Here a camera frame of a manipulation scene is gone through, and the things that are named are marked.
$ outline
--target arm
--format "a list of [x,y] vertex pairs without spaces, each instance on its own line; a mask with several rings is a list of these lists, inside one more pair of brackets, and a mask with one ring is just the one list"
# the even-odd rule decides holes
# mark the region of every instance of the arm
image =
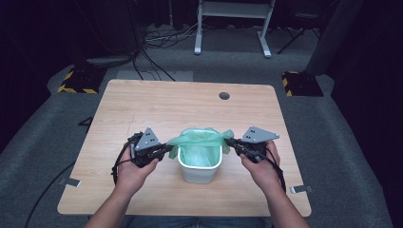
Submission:
[[[122,155],[121,161],[130,159],[129,147]],[[115,189],[95,215],[86,224],[89,227],[119,227],[133,195],[142,188],[145,178],[154,171],[158,159],[143,168],[127,161],[119,165],[119,178]]]
[[[267,148],[272,151],[276,162],[279,164],[279,155],[275,143],[273,141],[268,142]],[[266,156],[273,160],[270,153],[267,152]],[[282,190],[278,174],[268,161],[253,163],[244,155],[241,155],[241,161],[251,173],[255,183],[263,191],[276,228],[309,227],[304,217]]]

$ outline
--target green plastic bag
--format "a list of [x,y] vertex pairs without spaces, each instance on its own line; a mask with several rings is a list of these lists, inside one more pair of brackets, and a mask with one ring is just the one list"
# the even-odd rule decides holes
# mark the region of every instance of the green plastic bag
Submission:
[[178,156],[178,149],[181,149],[181,161],[190,166],[211,167],[219,162],[219,151],[222,146],[222,153],[228,154],[231,150],[224,139],[234,138],[232,130],[222,133],[213,128],[187,128],[166,144],[173,145],[169,152],[169,158],[175,159]]

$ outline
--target white stand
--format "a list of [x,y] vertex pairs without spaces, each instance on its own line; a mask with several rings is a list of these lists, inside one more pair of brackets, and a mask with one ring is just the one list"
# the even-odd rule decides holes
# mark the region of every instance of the white stand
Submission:
[[198,31],[196,34],[195,54],[202,53],[202,17],[203,16],[223,16],[223,17],[244,17],[244,18],[264,18],[263,31],[258,31],[258,37],[264,56],[272,56],[265,35],[272,17],[276,0],[270,0],[269,4],[249,4],[249,3],[227,3],[208,2],[199,0]]

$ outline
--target hand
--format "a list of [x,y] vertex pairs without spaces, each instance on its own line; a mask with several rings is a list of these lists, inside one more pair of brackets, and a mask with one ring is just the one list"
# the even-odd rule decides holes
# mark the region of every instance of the hand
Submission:
[[[130,147],[128,147],[121,157],[121,162],[130,159]],[[155,159],[143,168],[139,168],[131,161],[121,163],[118,166],[118,181],[114,192],[118,192],[120,196],[127,198],[133,197],[142,188],[148,175],[154,171],[158,161]]]
[[[273,153],[273,156],[279,165],[280,158],[275,143],[273,141],[268,141],[266,148]],[[273,161],[273,157],[269,151],[266,151],[266,157]],[[251,173],[253,181],[263,192],[270,192],[270,188],[273,187],[281,187],[278,174],[271,163],[266,160],[259,163],[253,163],[243,154],[240,155],[240,158],[243,166],[245,166],[245,168]]]

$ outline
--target table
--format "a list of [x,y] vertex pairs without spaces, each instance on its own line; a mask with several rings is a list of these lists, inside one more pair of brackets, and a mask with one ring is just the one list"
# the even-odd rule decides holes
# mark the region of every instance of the table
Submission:
[[268,4],[250,4],[233,2],[209,2],[199,0],[198,7],[198,30],[196,33],[196,44],[194,53],[202,53],[202,17],[223,16],[264,19],[263,30],[258,31],[259,42],[266,58],[272,57],[265,39],[267,28],[272,17],[276,0],[270,0]]
[[[220,93],[227,92],[228,100]],[[58,205],[65,215],[94,214],[112,192],[111,167],[126,138],[151,127],[162,143],[187,127],[232,129],[240,138],[250,125],[279,133],[276,140],[287,187],[302,185],[296,157],[275,90],[269,85],[236,85],[112,80],[94,116],[70,175],[79,187],[66,186]],[[287,194],[307,217],[305,192]],[[178,158],[165,155],[144,187],[132,198],[128,215],[268,217],[267,203],[250,173],[232,150],[222,156],[209,184],[182,178]]]

